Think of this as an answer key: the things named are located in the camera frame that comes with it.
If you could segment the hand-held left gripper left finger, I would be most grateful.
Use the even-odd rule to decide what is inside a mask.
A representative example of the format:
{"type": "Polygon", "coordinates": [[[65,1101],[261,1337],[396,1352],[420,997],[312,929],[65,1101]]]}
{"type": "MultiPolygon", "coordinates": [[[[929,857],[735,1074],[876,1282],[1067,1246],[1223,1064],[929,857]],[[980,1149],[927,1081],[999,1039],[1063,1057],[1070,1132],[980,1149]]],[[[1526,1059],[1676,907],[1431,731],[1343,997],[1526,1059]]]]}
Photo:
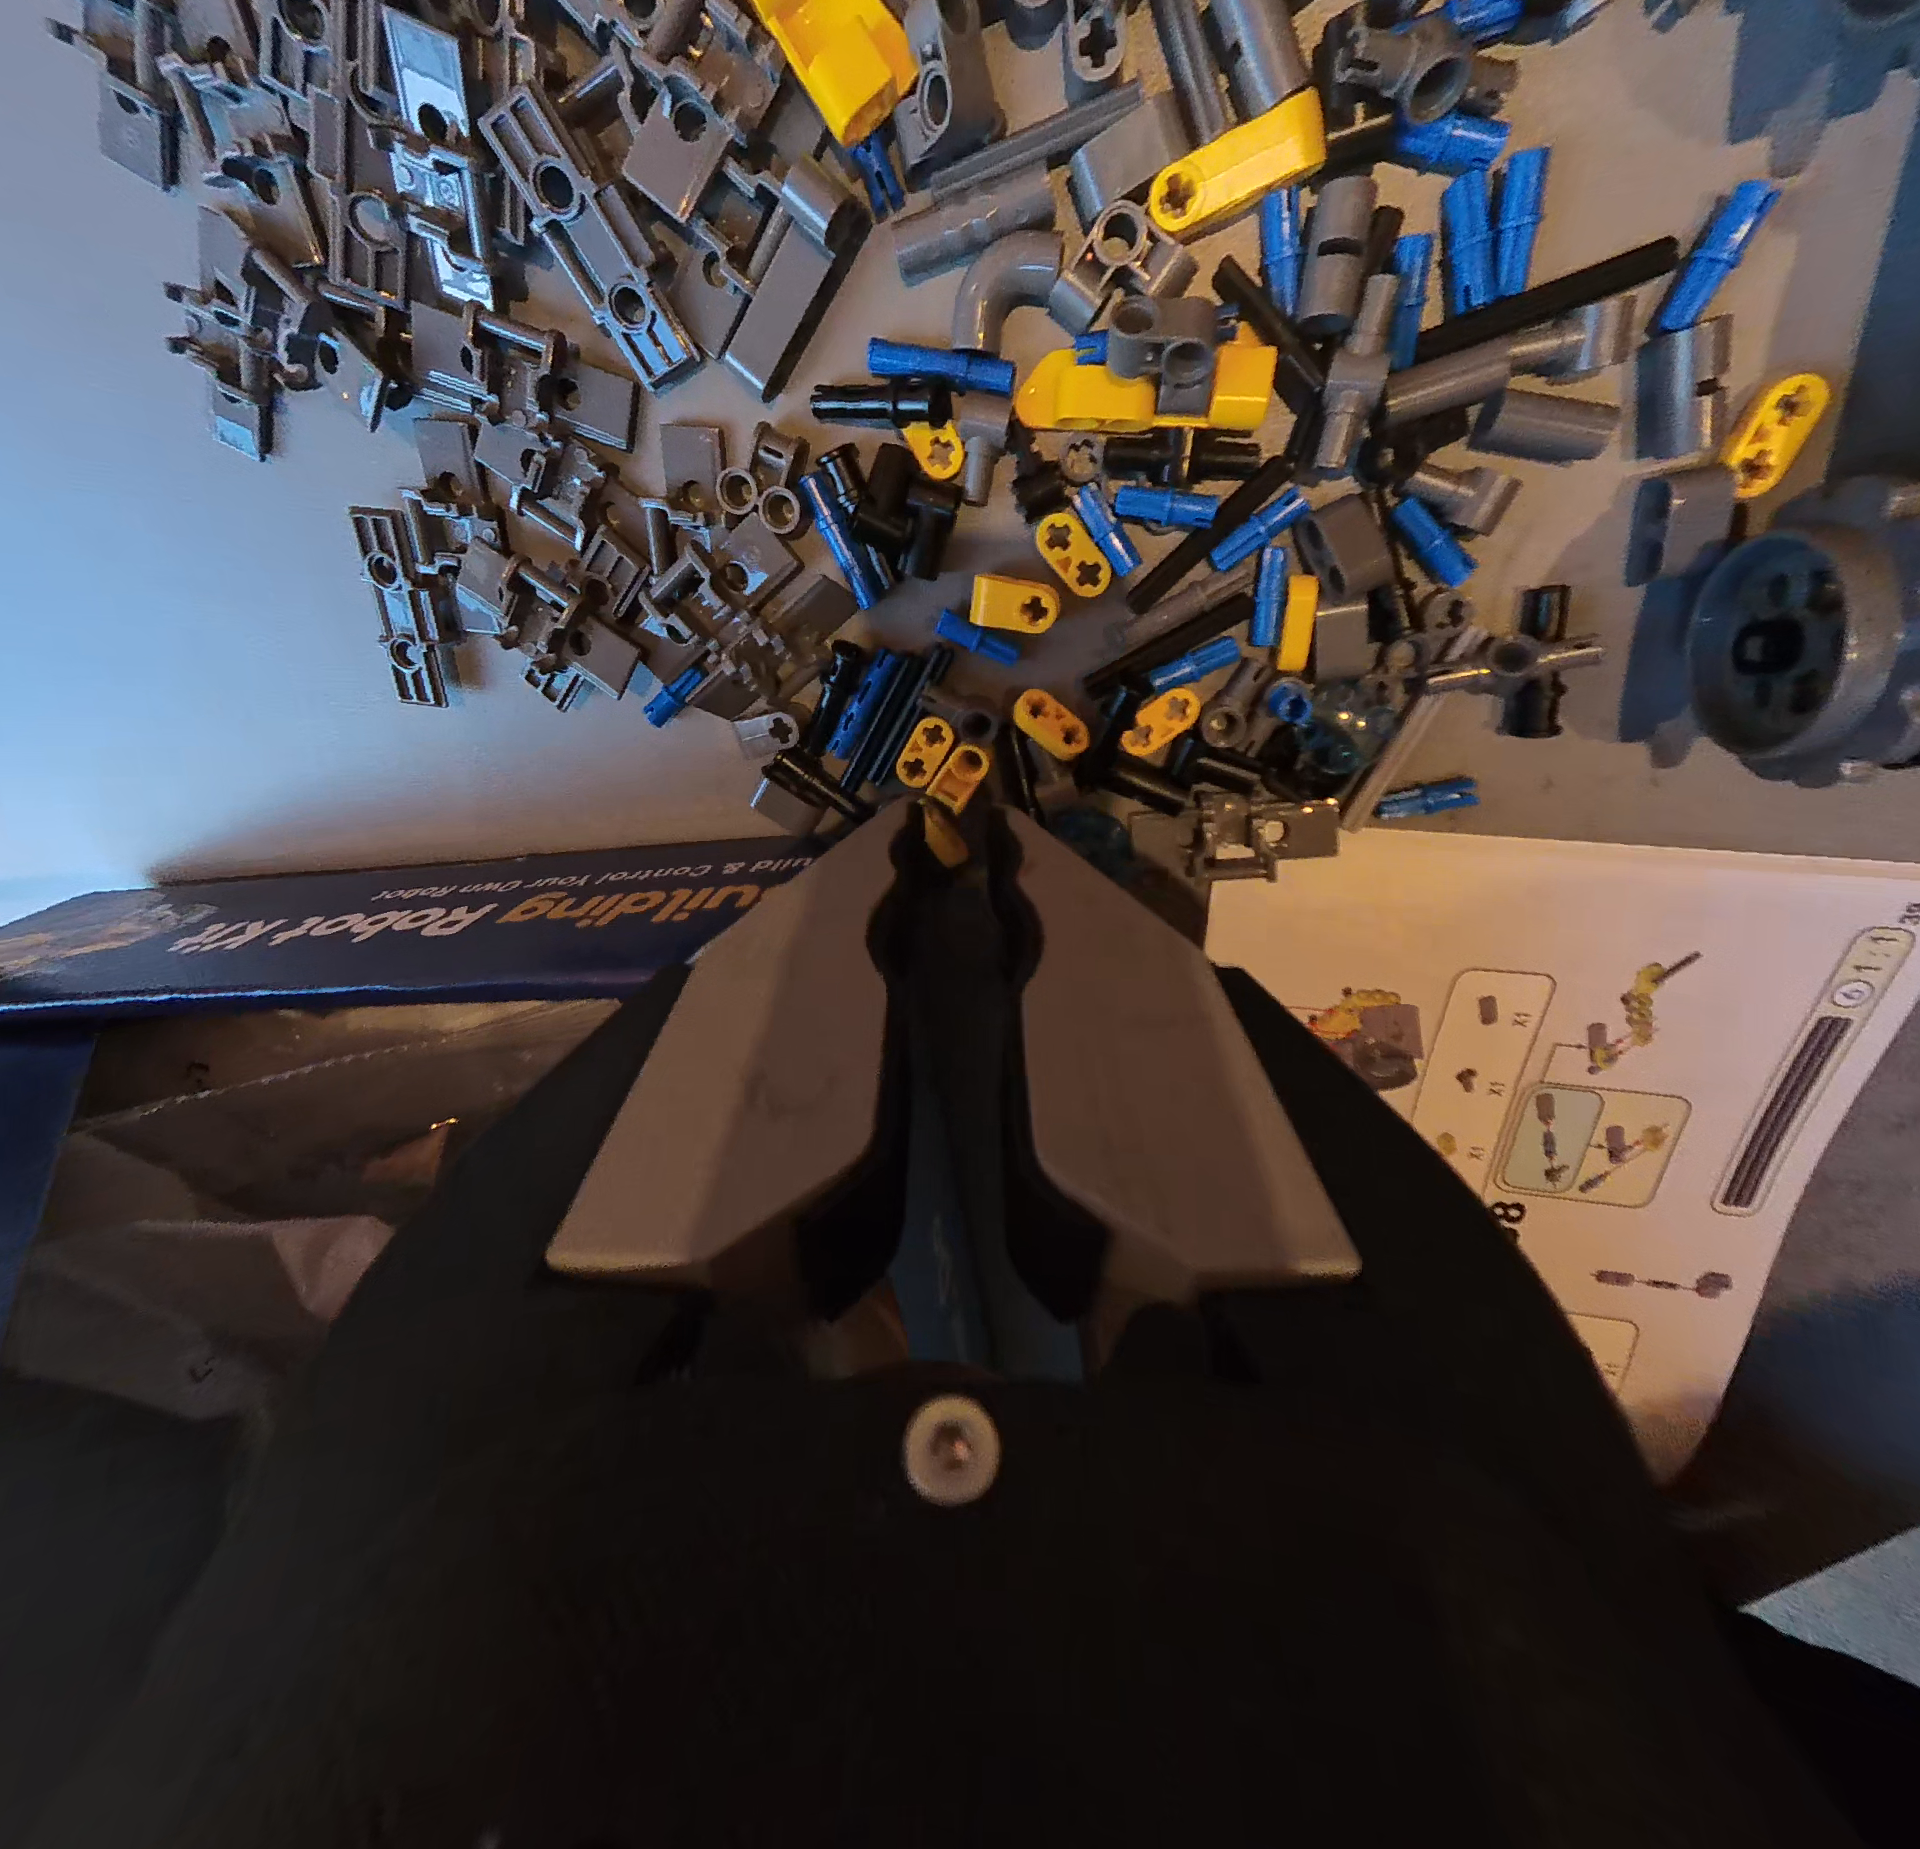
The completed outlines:
{"type": "Polygon", "coordinates": [[[903,933],[920,809],[885,807],[691,965],[547,1270],[840,1318],[901,1242],[903,933]]]}

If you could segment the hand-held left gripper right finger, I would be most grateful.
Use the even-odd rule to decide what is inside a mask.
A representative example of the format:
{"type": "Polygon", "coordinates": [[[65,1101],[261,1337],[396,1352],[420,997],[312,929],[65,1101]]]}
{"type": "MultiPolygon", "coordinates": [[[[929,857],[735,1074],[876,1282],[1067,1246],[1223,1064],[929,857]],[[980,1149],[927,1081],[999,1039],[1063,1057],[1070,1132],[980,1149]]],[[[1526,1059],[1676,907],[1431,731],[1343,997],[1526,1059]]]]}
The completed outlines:
{"type": "Polygon", "coordinates": [[[1060,1323],[1347,1285],[1354,1240],[1202,949],[1023,809],[990,836],[1006,1246],[1060,1323]]]}

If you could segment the pile of small connector pieces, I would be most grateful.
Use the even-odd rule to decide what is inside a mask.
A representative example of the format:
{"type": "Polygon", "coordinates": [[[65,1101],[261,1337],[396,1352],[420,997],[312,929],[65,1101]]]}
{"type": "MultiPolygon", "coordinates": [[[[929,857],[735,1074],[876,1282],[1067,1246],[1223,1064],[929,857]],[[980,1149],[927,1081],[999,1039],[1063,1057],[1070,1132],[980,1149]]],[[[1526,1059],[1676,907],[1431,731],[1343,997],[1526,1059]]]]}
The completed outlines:
{"type": "Polygon", "coordinates": [[[1778,189],[1744,181],[1716,209],[1687,261],[1660,241],[1570,278],[1525,286],[1528,202],[1546,155],[1502,173],[1492,223],[1478,173],[1497,141],[1477,144],[1472,101],[1450,116],[1401,116],[1333,140],[1333,155],[1276,165],[1271,181],[1242,141],[1217,135],[1227,165],[1257,175],[1262,241],[1287,243],[1299,181],[1325,176],[1305,258],[1276,261],[1274,289],[1223,258],[1217,278],[1238,325],[1218,328],[1207,299],[1146,278],[1156,252],[1181,258],[1184,232],[1227,224],[1154,223],[1146,173],[1170,173],[1185,136],[1118,151],[1126,123],[1158,109],[1141,83],[1058,109],[992,136],[930,173],[937,202],[910,213],[899,237],[903,281],[962,263],[982,276],[987,313],[956,325],[954,349],[876,344],[872,389],[822,395],[824,422],[899,425],[899,444],[860,473],[852,448],[812,470],[806,448],[775,432],[775,461],[721,470],[708,489],[719,521],[708,548],[715,586],[740,608],[769,598],[761,566],[788,571],[811,522],[856,604],[885,598],[901,576],[938,576],[963,495],[990,489],[1002,448],[1045,430],[1105,444],[1091,477],[1041,461],[1017,479],[1041,557],[1078,596],[1135,571],[1127,522],[1181,532],[1127,596],[1146,646],[1088,676],[1092,700],[1139,706],[1126,748],[1149,744],[1150,687],[1192,687],[1163,661],[1198,634],[1193,669],[1229,666],[1243,623],[1265,659],[1271,704],[1310,669],[1325,687],[1364,675],[1375,608],[1395,594],[1398,552],[1454,590],[1477,562],[1463,532],[1502,521],[1512,482],[1434,466],[1459,439],[1544,465],[1607,444],[1612,407],[1526,389],[1604,367],[1615,328],[1629,331],[1629,292],[1673,272],[1673,290],[1637,352],[1634,432],[1646,459],[1676,470],[1647,484],[1660,522],[1696,508],[1730,522],[1774,493],[1830,403],[1816,374],[1790,374],[1724,432],[1724,358],[1730,334],[1708,304],[1772,213],[1778,189]]]}

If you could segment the yellow brick vehicle model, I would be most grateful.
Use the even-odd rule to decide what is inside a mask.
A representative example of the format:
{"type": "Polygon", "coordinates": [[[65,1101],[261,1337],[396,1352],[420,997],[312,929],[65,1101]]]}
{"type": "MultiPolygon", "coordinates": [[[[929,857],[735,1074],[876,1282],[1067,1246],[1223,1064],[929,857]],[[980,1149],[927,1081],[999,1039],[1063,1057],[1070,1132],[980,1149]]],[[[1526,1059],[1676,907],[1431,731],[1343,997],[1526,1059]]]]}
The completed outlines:
{"type": "MultiPolygon", "coordinates": [[[[1725,0],[1740,35],[1730,136],[1810,168],[1831,116],[1916,73],[1916,0],[1725,0]]],[[[1866,290],[1826,477],[1739,516],[1724,465],[1647,477],[1624,581],[1646,589],[1622,719],[1680,710],[1769,782],[1916,770],[1916,135],[1866,290]]]]}

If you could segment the grey desk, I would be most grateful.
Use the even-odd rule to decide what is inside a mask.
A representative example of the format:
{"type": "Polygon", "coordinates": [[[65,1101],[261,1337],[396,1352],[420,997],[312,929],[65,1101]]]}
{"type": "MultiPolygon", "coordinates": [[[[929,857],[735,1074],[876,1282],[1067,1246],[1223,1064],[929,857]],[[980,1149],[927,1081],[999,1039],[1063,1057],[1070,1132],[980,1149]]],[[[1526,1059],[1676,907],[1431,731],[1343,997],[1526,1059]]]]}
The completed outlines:
{"type": "MultiPolygon", "coordinates": [[[[198,217],[112,165],[95,62],[6,10],[6,919],[146,879],[370,868],[754,833],[732,731],[558,714],[474,656],[396,704],[346,513],[411,449],[297,398],[266,465],[165,349],[198,217]]],[[[1525,57],[1555,149],[1544,272],[1684,234],[1749,175],[1783,202],[1725,289],[1740,374],[1846,386],[1797,484],[1916,461],[1916,28],[1831,0],[1612,0],[1525,57]]],[[[1916,1028],[1816,1168],[1685,1483],[1740,1598],[1916,1668],[1916,1028]]]]}

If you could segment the blue kit box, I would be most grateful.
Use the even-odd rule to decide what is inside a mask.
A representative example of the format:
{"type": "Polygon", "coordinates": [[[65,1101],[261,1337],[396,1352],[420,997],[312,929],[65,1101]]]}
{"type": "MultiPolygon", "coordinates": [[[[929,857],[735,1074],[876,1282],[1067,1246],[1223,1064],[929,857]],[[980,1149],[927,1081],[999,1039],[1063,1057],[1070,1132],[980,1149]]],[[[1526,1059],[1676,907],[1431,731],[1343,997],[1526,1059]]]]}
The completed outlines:
{"type": "Polygon", "coordinates": [[[172,883],[6,927],[6,1844],[455,1159],[811,854],[172,883]]]}

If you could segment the white instruction booklet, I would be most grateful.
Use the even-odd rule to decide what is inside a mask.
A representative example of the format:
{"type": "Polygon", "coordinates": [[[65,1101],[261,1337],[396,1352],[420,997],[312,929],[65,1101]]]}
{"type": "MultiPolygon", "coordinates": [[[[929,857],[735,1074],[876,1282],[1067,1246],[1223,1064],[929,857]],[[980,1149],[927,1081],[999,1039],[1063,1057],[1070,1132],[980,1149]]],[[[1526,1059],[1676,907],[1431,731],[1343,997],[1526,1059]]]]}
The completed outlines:
{"type": "Polygon", "coordinates": [[[1916,1006],[1916,868],[1367,830],[1211,890],[1207,949],[1489,1207],[1655,1478],[1916,1006]]]}

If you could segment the pile of grey track links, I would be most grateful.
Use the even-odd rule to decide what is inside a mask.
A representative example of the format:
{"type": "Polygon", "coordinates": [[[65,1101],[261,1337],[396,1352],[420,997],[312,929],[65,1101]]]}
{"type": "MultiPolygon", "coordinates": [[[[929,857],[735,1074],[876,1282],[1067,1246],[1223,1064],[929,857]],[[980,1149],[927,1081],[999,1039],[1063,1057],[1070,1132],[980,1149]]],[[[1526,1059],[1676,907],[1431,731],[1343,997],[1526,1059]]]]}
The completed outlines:
{"type": "Polygon", "coordinates": [[[469,638],[549,706],[643,697],[795,739],[852,614],[799,562],[806,448],[667,422],[712,369],[780,398],[870,227],[848,170],[918,86],[891,0],[68,0],[100,151],[198,200],[172,352],[273,458],[296,397],[411,434],[349,513],[402,704],[469,638]]]}

